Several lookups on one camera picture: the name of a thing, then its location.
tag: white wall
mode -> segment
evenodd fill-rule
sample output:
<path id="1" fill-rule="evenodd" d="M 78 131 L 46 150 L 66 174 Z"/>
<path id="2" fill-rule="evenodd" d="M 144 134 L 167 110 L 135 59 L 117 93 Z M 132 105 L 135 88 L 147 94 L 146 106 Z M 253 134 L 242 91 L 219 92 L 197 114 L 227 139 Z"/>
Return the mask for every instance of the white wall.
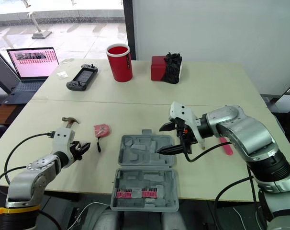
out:
<path id="1" fill-rule="evenodd" d="M 290 0 L 133 0 L 136 56 L 240 62 L 260 93 L 290 87 Z"/>

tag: hammer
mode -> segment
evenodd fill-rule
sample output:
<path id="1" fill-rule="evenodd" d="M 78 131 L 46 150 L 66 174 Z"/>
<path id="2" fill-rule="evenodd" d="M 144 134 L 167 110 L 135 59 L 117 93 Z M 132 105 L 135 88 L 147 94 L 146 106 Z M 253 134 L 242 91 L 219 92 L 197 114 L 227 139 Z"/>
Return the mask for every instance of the hammer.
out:
<path id="1" fill-rule="evenodd" d="M 67 121 L 67 128 L 71 128 L 74 122 L 79 124 L 79 122 L 73 117 L 63 117 L 62 121 Z"/>

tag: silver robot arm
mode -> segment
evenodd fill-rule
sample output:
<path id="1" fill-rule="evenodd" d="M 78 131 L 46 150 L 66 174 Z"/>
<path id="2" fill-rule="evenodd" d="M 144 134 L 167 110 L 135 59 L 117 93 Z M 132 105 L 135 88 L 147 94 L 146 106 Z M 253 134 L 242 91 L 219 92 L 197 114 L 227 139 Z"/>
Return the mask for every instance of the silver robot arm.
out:
<path id="1" fill-rule="evenodd" d="M 228 137 L 253 172 L 260 188 L 259 200 L 268 230 L 290 229 L 290 163 L 279 150 L 266 127 L 244 114 L 237 105 L 225 106 L 197 118 L 191 109 L 174 102 L 170 121 L 160 131 L 176 129 L 180 145 L 166 146 L 158 152 L 165 155 L 191 153 L 191 144 L 211 136 Z"/>
<path id="2" fill-rule="evenodd" d="M 53 138 L 53 150 L 26 166 L 26 169 L 13 178 L 9 185 L 1 230 L 35 229 L 36 217 L 46 186 L 55 179 L 62 168 L 69 167 L 89 149 L 90 143 L 81 145 L 73 141 L 75 132 L 58 128 Z"/>

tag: pink object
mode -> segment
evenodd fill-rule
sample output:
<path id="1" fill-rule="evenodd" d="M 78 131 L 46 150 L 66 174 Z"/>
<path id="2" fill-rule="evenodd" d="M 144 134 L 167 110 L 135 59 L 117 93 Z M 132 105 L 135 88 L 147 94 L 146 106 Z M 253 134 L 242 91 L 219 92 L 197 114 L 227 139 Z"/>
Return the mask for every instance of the pink object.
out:
<path id="1" fill-rule="evenodd" d="M 116 192 L 116 198 L 131 199 L 131 192 L 118 191 Z"/>
<path id="2" fill-rule="evenodd" d="M 156 191 L 142 191 L 142 198 L 157 198 Z"/>
<path id="3" fill-rule="evenodd" d="M 106 124 L 94 126 L 94 129 L 95 129 L 95 136 L 97 138 L 103 138 L 110 134 L 110 126 Z"/>
<path id="4" fill-rule="evenodd" d="M 126 44 L 114 44 L 107 48 L 107 56 L 116 81 L 126 82 L 132 78 L 130 49 Z"/>
<path id="5" fill-rule="evenodd" d="M 225 142 L 228 142 L 228 141 L 226 140 L 226 138 L 220 138 L 220 142 L 221 143 L 225 143 Z M 227 155 L 229 155 L 229 156 L 233 155 L 233 151 L 232 151 L 230 145 L 223 145 L 223 150 L 225 151 L 225 153 Z"/>

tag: laptop screen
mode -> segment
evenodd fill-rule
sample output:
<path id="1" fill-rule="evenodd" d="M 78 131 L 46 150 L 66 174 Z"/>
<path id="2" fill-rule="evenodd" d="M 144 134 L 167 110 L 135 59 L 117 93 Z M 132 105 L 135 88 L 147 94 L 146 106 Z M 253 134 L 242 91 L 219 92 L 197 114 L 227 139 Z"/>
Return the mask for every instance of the laptop screen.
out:
<path id="1" fill-rule="evenodd" d="M 52 47 L 7 49 L 7 51 L 21 80 L 47 78 L 58 66 Z"/>

